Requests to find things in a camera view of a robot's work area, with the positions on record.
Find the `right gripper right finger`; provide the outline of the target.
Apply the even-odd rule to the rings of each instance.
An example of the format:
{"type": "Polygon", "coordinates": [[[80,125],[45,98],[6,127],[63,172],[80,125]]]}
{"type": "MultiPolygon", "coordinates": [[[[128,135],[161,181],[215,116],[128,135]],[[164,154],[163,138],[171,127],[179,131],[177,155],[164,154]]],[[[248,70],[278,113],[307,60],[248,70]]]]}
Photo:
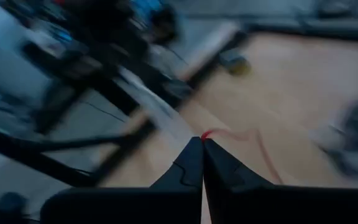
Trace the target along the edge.
{"type": "Polygon", "coordinates": [[[273,184],[213,140],[203,144],[212,224],[358,224],[358,189],[273,184]]]}

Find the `red rubber band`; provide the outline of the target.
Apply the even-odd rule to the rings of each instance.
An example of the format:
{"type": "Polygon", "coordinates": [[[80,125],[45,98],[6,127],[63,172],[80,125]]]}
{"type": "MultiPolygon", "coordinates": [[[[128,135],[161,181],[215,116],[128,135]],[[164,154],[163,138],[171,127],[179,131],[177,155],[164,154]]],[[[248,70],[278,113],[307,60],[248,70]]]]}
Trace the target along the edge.
{"type": "Polygon", "coordinates": [[[205,142],[207,139],[211,139],[214,135],[220,135],[225,136],[227,138],[234,139],[236,141],[248,141],[250,138],[254,138],[257,147],[259,149],[259,152],[262,156],[262,159],[267,166],[268,171],[270,172],[270,175],[280,184],[283,185],[284,181],[280,177],[280,174],[278,170],[275,168],[273,161],[268,153],[268,151],[265,148],[262,134],[258,129],[249,129],[247,131],[241,132],[241,133],[235,133],[228,129],[222,129],[222,128],[213,128],[205,131],[201,136],[201,140],[205,142]]]}

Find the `tape roll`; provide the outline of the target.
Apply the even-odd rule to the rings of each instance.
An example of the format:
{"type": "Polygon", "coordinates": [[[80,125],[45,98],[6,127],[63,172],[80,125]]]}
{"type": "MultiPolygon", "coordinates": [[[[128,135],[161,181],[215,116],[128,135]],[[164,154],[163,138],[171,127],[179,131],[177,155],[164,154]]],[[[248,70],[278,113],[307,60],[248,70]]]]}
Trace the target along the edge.
{"type": "Polygon", "coordinates": [[[250,72],[249,61],[241,54],[239,48],[225,50],[219,54],[219,63],[231,75],[239,76],[250,72]]]}

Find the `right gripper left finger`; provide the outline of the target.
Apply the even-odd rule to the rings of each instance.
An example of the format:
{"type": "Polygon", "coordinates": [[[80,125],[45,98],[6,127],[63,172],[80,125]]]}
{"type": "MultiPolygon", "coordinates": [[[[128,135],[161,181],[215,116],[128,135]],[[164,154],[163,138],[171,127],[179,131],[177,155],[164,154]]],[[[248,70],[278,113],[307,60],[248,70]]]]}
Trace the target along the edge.
{"type": "Polygon", "coordinates": [[[193,137],[149,187],[72,188],[49,198],[40,224],[200,224],[203,143],[193,137]]]}

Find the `clear zip bag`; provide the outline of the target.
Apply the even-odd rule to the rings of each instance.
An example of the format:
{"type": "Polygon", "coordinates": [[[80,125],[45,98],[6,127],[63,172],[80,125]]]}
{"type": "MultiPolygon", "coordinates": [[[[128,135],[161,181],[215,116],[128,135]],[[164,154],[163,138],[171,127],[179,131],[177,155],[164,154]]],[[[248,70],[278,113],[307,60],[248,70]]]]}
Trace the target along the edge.
{"type": "Polygon", "coordinates": [[[358,178],[358,100],[311,131],[310,138],[342,175],[358,178]]]}

